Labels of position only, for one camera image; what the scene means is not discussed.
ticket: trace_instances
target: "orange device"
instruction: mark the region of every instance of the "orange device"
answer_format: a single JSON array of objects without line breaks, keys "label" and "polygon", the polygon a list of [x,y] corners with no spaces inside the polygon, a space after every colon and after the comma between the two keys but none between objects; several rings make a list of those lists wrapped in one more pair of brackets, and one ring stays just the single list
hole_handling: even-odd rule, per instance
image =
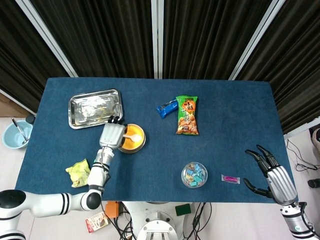
[{"label": "orange device", "polygon": [[108,201],[105,205],[105,214],[113,219],[119,216],[119,202]]}]

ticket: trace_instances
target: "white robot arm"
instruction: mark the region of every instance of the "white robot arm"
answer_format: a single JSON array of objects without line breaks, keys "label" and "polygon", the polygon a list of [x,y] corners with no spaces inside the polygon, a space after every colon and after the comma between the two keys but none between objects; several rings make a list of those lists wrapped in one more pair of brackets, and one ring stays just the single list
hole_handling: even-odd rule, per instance
[{"label": "white robot arm", "polygon": [[116,150],[122,143],[125,126],[116,124],[117,119],[106,123],[101,137],[101,149],[88,177],[89,191],[77,195],[70,193],[33,194],[20,190],[0,192],[0,239],[25,240],[24,234],[17,230],[22,211],[29,209],[37,218],[65,215],[72,210],[91,211],[101,204],[104,187],[109,176],[109,165]]},{"label": "white robot arm", "polygon": [[289,227],[294,239],[318,240],[319,235],[315,232],[313,224],[309,222],[306,214],[306,202],[295,202],[298,196],[297,190],[292,183],[286,169],[279,165],[275,157],[260,145],[256,146],[263,154],[264,158],[257,152],[246,150],[258,163],[266,181],[268,190],[256,188],[248,179],[244,178],[245,185],[255,194],[272,198],[281,205],[281,214]]}]

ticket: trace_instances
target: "black curtain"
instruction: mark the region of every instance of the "black curtain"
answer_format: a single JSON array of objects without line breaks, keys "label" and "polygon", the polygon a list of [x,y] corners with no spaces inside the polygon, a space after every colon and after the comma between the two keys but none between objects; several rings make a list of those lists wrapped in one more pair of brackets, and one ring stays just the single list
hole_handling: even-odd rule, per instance
[{"label": "black curtain", "polygon": [[0,89],[37,112],[49,77],[67,76],[14,0],[0,1]]},{"label": "black curtain", "polygon": [[320,1],[287,0],[237,79],[270,82],[284,133],[320,116]]},{"label": "black curtain", "polygon": [[227,80],[270,0],[165,0],[163,78]]},{"label": "black curtain", "polygon": [[80,77],[154,77],[150,0],[31,2]]}]

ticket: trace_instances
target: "table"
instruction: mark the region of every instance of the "table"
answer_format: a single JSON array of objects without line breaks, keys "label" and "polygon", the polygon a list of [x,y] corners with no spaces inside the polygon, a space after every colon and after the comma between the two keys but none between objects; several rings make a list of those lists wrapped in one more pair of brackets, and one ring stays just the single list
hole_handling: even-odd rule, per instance
[{"label": "table", "polygon": [[[248,178],[257,187],[267,188],[254,159],[245,154],[246,149],[258,151],[256,144],[270,150],[292,179],[272,90],[266,82],[58,77],[47,81],[16,189],[37,194],[88,190],[88,186],[72,188],[65,169],[84,158],[92,165],[103,125],[70,128],[68,101],[79,93],[111,88],[122,93],[125,123],[141,126],[146,143],[134,154],[114,152],[104,200],[272,203],[243,183]],[[161,119],[156,111],[156,106],[179,95],[198,96],[198,136],[176,135],[178,112]],[[206,184],[196,189],[181,181],[183,167],[192,161],[208,171]],[[241,183],[222,182],[221,174],[240,177]]]}]

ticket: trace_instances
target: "metal tray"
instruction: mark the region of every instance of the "metal tray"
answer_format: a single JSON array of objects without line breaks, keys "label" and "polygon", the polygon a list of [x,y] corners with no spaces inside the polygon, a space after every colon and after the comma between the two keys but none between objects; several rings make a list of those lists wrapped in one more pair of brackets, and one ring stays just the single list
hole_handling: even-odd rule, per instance
[{"label": "metal tray", "polygon": [[69,125],[83,129],[105,124],[110,116],[123,117],[120,93],[115,89],[83,93],[73,96],[68,103]]}]

